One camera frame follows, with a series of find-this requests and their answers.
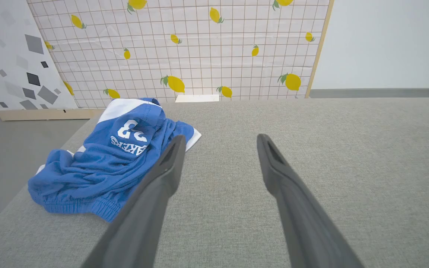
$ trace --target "table surface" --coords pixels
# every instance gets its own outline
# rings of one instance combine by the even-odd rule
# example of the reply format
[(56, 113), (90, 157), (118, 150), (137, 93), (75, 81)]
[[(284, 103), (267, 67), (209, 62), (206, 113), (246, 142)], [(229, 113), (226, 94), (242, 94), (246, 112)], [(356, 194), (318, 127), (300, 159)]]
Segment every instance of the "table surface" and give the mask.
[[(256, 136), (268, 134), (366, 267), (429, 268), (429, 98), (170, 103), (187, 152), (155, 267), (289, 267)], [(92, 119), (64, 145), (75, 151)], [(0, 214), (0, 267), (78, 267), (105, 231), (49, 214), (24, 188)]]

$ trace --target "black square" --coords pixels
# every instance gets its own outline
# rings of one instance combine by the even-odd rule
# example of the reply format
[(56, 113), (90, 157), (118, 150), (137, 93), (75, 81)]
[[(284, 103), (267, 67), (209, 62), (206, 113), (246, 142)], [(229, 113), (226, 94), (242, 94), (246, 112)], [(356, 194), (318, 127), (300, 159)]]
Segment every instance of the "black square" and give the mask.
[(27, 74), (28, 74), (29, 84), (33, 84), (33, 85), (37, 85), (37, 86), (41, 85), (41, 83), (39, 83), (39, 76), (32, 74), (32, 73), (27, 73)]

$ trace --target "lemon pattern wallpaper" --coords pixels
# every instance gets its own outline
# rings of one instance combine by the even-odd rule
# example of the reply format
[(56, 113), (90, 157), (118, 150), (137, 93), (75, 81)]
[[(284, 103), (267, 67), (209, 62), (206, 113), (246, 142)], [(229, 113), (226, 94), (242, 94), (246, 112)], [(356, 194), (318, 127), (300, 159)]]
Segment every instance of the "lemon pattern wallpaper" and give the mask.
[(28, 0), (81, 108), (305, 98), (329, 0)]
[(77, 109), (25, 0), (0, 1), (0, 110)]

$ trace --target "number 23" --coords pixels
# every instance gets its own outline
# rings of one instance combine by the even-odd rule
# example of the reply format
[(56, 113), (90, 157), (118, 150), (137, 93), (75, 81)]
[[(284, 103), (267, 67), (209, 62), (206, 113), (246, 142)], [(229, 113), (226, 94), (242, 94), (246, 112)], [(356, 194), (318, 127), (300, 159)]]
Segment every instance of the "number 23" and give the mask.
[[(135, 121), (135, 120), (133, 120), (133, 119), (128, 120), (128, 121), (124, 124), (124, 126), (123, 126), (123, 127), (121, 127), (121, 128), (119, 129), (119, 131), (117, 131), (117, 135), (118, 135), (119, 137), (121, 137), (121, 138), (129, 139), (129, 138), (130, 138), (130, 134), (131, 134), (131, 132), (129, 131), (129, 129), (133, 128), (133, 127), (130, 127), (131, 125), (133, 125), (133, 127), (135, 127), (136, 125), (138, 125), (138, 122), (137, 122), (137, 121)], [(140, 136), (141, 134), (143, 134), (143, 132), (141, 132), (141, 131), (137, 131), (137, 132), (135, 132), (135, 133), (133, 134), (133, 136), (134, 136), (134, 137), (135, 137), (135, 139), (136, 139), (137, 141), (139, 141), (139, 142), (147, 142), (147, 138), (145, 138), (145, 137), (143, 137), (143, 136)]]

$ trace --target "white wall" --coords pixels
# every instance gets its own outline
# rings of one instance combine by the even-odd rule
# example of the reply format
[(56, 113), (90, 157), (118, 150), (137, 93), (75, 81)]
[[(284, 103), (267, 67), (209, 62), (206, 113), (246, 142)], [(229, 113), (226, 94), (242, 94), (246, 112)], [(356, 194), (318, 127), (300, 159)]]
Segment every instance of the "white wall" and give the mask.
[(429, 0), (335, 0), (312, 89), (429, 88)]

